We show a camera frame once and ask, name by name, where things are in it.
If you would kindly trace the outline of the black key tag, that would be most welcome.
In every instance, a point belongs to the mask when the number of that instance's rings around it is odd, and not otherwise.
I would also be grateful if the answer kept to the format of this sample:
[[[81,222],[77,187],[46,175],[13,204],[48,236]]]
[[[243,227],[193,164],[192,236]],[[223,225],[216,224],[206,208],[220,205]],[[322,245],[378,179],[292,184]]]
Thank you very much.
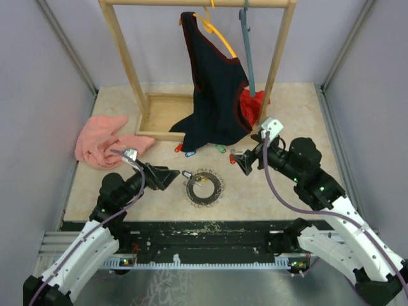
[[[188,171],[182,171],[181,173],[185,178],[190,179],[192,177],[192,173],[188,172]]]

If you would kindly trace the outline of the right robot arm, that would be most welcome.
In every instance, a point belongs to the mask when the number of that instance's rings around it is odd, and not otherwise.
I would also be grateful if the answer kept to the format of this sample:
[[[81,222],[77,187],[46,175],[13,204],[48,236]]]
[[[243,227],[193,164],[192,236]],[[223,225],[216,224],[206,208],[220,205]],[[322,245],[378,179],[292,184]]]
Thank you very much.
[[[407,260],[390,249],[362,218],[340,184],[321,168],[322,155],[311,138],[295,138],[287,149],[281,137],[260,140],[253,150],[233,155],[249,175],[252,164],[264,170],[275,197],[288,209],[320,215],[342,239],[335,242],[307,221],[298,218],[284,237],[292,252],[309,251],[338,270],[369,305],[391,305],[401,291],[407,291]],[[296,208],[277,192],[269,170],[295,183],[294,192],[309,206]]]

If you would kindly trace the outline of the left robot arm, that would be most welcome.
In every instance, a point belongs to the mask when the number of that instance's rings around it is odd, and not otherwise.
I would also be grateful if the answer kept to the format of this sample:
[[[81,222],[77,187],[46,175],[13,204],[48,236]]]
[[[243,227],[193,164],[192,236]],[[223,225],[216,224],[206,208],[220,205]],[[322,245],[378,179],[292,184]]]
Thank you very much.
[[[134,162],[135,174],[124,180],[118,173],[102,179],[97,205],[78,236],[59,259],[39,277],[23,285],[24,305],[73,305],[100,266],[116,252],[130,250],[133,241],[123,220],[145,188],[164,191],[180,171]]]

